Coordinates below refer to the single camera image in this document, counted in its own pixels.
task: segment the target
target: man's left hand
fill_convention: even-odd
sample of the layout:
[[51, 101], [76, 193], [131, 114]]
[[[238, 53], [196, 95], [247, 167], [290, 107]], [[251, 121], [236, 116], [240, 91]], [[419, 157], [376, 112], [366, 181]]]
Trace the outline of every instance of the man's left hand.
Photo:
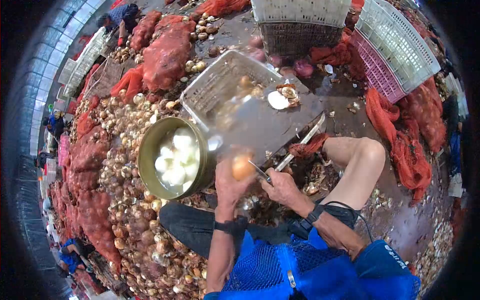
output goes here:
[[232, 159], [227, 158], [218, 163], [215, 171], [215, 187], [218, 197], [216, 211], [228, 215], [235, 211], [240, 198], [247, 191], [248, 186], [255, 179], [255, 175], [237, 181], [232, 176]]

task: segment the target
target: pink plastic crate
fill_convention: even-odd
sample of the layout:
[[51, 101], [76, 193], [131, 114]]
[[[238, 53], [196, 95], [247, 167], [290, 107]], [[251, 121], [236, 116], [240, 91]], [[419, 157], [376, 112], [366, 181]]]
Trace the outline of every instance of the pink plastic crate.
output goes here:
[[353, 32], [350, 41], [357, 48], [360, 57], [363, 59], [365, 73], [370, 85], [382, 93], [391, 103], [395, 103], [405, 97], [406, 94], [403, 92], [392, 70], [357, 29]]
[[68, 135], [63, 134], [60, 136], [60, 144], [59, 144], [59, 166], [64, 166], [64, 160], [68, 157], [68, 151], [70, 149], [70, 141], [68, 140]]

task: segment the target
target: man's right hand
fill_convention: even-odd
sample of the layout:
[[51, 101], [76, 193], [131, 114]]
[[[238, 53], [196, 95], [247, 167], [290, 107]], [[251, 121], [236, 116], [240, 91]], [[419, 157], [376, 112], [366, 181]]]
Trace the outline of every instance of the man's right hand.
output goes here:
[[272, 168], [269, 168], [266, 173], [270, 176], [272, 185], [265, 180], [261, 180], [261, 184], [270, 199], [291, 208], [298, 215], [306, 218], [314, 209], [315, 204], [307, 195], [300, 192], [290, 174], [275, 172]]

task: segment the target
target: zipper pull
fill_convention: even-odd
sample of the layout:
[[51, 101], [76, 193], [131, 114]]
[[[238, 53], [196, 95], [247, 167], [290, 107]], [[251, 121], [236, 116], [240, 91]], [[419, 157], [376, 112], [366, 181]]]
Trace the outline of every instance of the zipper pull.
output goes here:
[[297, 286], [295, 283], [295, 278], [293, 277], [292, 270], [287, 271], [288, 280], [290, 281], [290, 287], [294, 288]]

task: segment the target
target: hand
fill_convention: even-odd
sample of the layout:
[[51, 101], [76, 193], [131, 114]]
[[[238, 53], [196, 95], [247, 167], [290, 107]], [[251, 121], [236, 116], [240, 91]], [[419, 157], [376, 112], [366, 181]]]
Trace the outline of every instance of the hand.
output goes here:
[[232, 176], [231, 158], [224, 159], [218, 163], [215, 171], [215, 187], [218, 197], [216, 211], [233, 214], [238, 201], [245, 194], [248, 186], [254, 179], [255, 175], [252, 175], [244, 180], [236, 181]]
[[303, 218], [307, 217], [315, 205], [308, 196], [300, 192], [290, 174], [275, 172], [272, 168], [269, 168], [266, 173], [270, 176], [272, 185], [264, 179], [260, 182], [270, 199], [293, 209]]

